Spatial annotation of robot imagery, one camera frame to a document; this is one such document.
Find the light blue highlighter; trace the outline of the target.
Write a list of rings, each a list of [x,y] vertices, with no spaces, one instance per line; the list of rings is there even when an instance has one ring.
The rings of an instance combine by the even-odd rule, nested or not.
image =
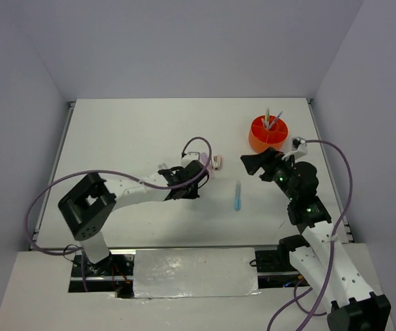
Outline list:
[[[236,184],[235,184],[234,209],[235,209],[235,211],[240,211],[240,209],[241,209],[241,182],[240,181],[236,181]]]

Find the yellow gel pen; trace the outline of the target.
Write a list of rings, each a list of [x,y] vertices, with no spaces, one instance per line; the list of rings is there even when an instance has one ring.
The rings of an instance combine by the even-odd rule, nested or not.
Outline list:
[[[264,118],[265,118],[265,120],[268,120],[270,123],[270,109],[269,108],[266,108]]]

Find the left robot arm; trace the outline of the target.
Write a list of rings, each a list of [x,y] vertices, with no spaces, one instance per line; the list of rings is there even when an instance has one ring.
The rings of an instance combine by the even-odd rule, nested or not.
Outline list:
[[[201,182],[210,175],[196,160],[186,166],[158,170],[140,181],[104,179],[99,173],[87,174],[61,200],[58,208],[72,236],[83,248],[88,267],[106,274],[121,262],[112,257],[101,233],[115,210],[147,202],[199,198]]]

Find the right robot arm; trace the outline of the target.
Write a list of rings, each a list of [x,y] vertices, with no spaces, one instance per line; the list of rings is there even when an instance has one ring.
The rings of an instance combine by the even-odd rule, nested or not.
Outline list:
[[[277,262],[296,269],[308,282],[316,301],[301,323],[303,330],[322,305],[329,330],[385,330],[391,305],[377,294],[355,267],[337,238],[337,228],[317,196],[317,169],[309,162],[269,148],[241,156],[246,172],[273,182],[289,200],[288,218],[299,230],[280,240]]]

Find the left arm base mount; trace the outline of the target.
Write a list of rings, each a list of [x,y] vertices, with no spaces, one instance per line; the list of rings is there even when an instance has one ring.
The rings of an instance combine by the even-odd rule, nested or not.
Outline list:
[[[112,250],[106,262],[94,265],[84,253],[75,253],[66,258],[72,264],[68,292],[105,292],[120,299],[133,298],[135,255],[132,250]]]

